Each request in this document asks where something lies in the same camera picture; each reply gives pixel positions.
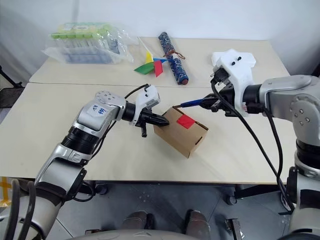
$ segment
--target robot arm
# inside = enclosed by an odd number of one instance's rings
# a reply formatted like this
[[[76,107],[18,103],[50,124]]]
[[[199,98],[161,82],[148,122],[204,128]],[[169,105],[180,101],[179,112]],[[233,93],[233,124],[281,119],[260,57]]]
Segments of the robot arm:
[[[146,123],[158,126],[169,124],[163,116],[152,113],[152,107],[159,102],[156,87],[146,85],[135,104],[109,91],[99,91],[94,100],[82,108],[67,136],[55,147],[35,179],[35,208],[26,239],[34,239],[37,235],[43,239],[47,237],[60,207],[77,195],[87,173],[84,166],[106,136],[112,121],[122,119],[132,126],[141,127],[143,137],[147,136]],[[28,203],[29,196],[20,198],[15,237],[22,228]],[[2,212],[0,220],[9,216],[9,212],[9,208]]]
[[[288,236],[298,239],[298,234],[320,236],[320,79],[315,76],[295,75],[266,80],[263,84],[244,86],[241,101],[236,102],[235,88],[229,72],[219,68],[212,84],[226,86],[219,94],[233,106],[242,106],[247,114],[263,113],[266,108],[274,118],[292,122],[297,150],[294,167],[287,179],[287,194],[296,207],[293,211]],[[222,109],[227,117],[234,117],[220,99],[209,94],[199,104],[213,112]]]

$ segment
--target white table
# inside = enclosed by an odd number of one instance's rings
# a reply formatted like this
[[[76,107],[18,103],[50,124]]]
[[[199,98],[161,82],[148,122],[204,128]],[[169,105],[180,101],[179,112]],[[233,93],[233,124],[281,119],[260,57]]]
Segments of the white table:
[[[61,142],[83,105],[99,90],[120,96],[132,86],[29,83],[0,125],[0,176],[34,178],[57,143]],[[154,112],[162,114],[172,105],[204,97],[203,87],[158,87],[161,103]],[[104,141],[100,153],[85,167],[88,180],[178,181],[197,183],[274,184],[276,178],[253,138],[237,118],[200,107],[183,109],[209,128],[193,155],[182,154],[155,135],[118,122]],[[267,118],[247,119],[275,166],[278,151]],[[283,147],[282,179],[294,165],[295,134],[292,124],[274,120]]]
[[[142,40],[154,57],[164,55],[158,38]],[[210,88],[209,76],[213,72],[211,54],[231,48],[254,55],[256,65],[252,69],[252,75],[257,84],[266,79],[289,75],[268,41],[173,38],[172,43],[176,51],[186,57],[182,64],[189,76],[189,83],[179,86],[180,88]],[[135,68],[145,63],[145,50],[140,45],[130,49],[135,58],[134,63],[123,61],[119,64],[61,64],[49,58],[30,78],[30,82],[119,86],[141,86],[149,83],[157,87],[178,87],[168,62],[163,64],[164,72],[157,78],[152,73],[143,75],[135,72]]]

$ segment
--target black cable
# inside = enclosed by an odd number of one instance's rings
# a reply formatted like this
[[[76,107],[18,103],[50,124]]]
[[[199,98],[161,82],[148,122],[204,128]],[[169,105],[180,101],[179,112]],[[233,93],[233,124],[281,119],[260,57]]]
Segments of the black cable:
[[[29,190],[29,204],[26,210],[23,226],[19,234],[18,240],[25,240],[31,226],[32,217],[34,215],[35,205],[36,205],[36,187],[33,181],[27,183]]]
[[[95,196],[95,190],[94,190],[94,188],[93,188],[89,183],[87,183],[87,182],[85,182],[85,181],[84,181],[82,184],[89,187],[89,189],[90,189],[90,191],[91,191],[90,197],[88,197],[87,199],[79,199],[79,198],[74,197],[73,199],[74,199],[75,201],[77,201],[77,202],[84,203],[84,202],[90,201],[90,200]]]
[[[11,210],[9,214],[8,224],[4,233],[4,240],[12,240],[15,236],[15,231],[17,227],[18,217],[19,217],[19,207],[20,207],[20,185],[17,179],[13,179],[11,182],[12,186],[12,200],[11,200]]]
[[[282,172],[282,169],[283,169],[283,165],[284,165],[284,155],[283,155],[283,151],[282,151],[282,147],[281,147],[281,142],[280,142],[280,139],[279,139],[279,136],[278,136],[278,133],[277,133],[277,129],[276,129],[276,125],[275,125],[275,122],[273,120],[273,116],[272,114],[270,113],[270,111],[268,109],[266,109],[265,107],[263,107],[263,111],[266,115],[266,117],[268,118],[269,120],[269,123],[270,123],[270,126],[271,126],[271,130],[272,130],[272,133],[273,133],[273,136],[274,136],[274,139],[275,139],[275,142],[276,142],[276,146],[278,148],[278,153],[279,153],[279,168],[278,168],[278,171],[277,171],[277,174],[276,174],[276,182],[278,184],[278,186],[281,186],[280,184],[280,181],[281,181],[281,172]],[[286,190],[285,189],[282,189],[280,187],[280,191],[281,191],[281,194],[283,195],[285,201],[287,202],[287,204],[289,205],[290,209],[291,210],[294,210],[295,209],[295,206],[293,205],[293,203],[290,201],[288,195],[286,194]]]
[[[125,97],[124,99],[127,99],[130,95],[134,94],[136,91],[140,90],[140,89],[143,89],[143,88],[147,88],[149,87],[149,84],[145,84],[145,85],[141,85],[139,87],[137,87],[136,89],[132,90],[131,92],[129,92]]]
[[[211,82],[211,88],[212,91],[214,92],[214,94],[220,99],[220,101],[223,103],[224,106],[226,106],[230,111],[232,111],[239,119],[240,121],[243,123],[243,125],[245,126],[245,128],[249,131],[249,133],[252,135],[253,139],[255,140],[256,144],[258,145],[260,151],[262,152],[262,155],[264,156],[265,160],[267,161],[268,165],[270,166],[271,170],[273,171],[274,175],[277,177],[278,173],[275,169],[275,167],[273,166],[272,162],[270,161],[268,155],[266,154],[266,151],[264,150],[262,144],[260,143],[257,135],[255,134],[255,132],[252,130],[252,128],[249,126],[249,124],[247,123],[247,121],[244,119],[244,117],[227,101],[225,100],[220,93],[218,92],[218,90],[216,89],[215,86],[215,82],[212,81]],[[283,184],[283,182],[281,181],[281,179],[279,180],[279,189],[281,191],[281,193],[285,192],[285,186]],[[283,197],[285,198],[285,200],[287,201],[287,203],[289,203],[289,199],[287,197],[286,194],[282,194]]]
[[[132,94],[134,94],[136,91],[140,90],[140,89],[143,89],[143,88],[147,88],[149,87],[149,84],[144,84],[144,85],[141,85],[137,88],[135,88],[134,90],[132,90],[131,92],[129,92],[127,95],[125,95],[124,99],[127,99],[129,96],[131,96]],[[97,154],[98,152],[100,151],[101,147],[102,147],[102,144],[104,143],[105,141],[105,138],[106,138],[106,135],[107,133],[114,127],[114,125],[116,124],[116,121],[114,121],[109,127],[108,129],[105,131],[105,133],[103,134],[100,142],[95,146],[94,148],[94,154],[92,155],[91,159],[93,159]]]

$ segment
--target red sticker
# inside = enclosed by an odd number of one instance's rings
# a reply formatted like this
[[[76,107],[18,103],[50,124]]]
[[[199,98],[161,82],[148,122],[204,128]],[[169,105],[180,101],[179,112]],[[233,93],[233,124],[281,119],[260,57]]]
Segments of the red sticker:
[[[185,127],[186,129],[189,129],[196,121],[193,120],[191,117],[183,114],[179,119],[176,121],[181,126]]]
[[[154,61],[153,65],[154,65],[155,77],[158,77],[160,74],[162,74],[164,72],[164,70],[162,68],[162,63],[160,60]]]

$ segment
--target blue patterned tube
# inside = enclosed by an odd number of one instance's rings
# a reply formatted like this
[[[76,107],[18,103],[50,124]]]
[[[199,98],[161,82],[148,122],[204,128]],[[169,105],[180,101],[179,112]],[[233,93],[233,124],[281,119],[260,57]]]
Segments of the blue patterned tube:
[[[165,56],[168,59],[176,82],[178,83],[178,85],[186,85],[189,81],[189,78],[186,74],[185,69],[182,67],[181,61],[179,59],[179,54],[176,53],[176,50],[172,45],[168,34],[164,31],[158,38],[160,40]]]

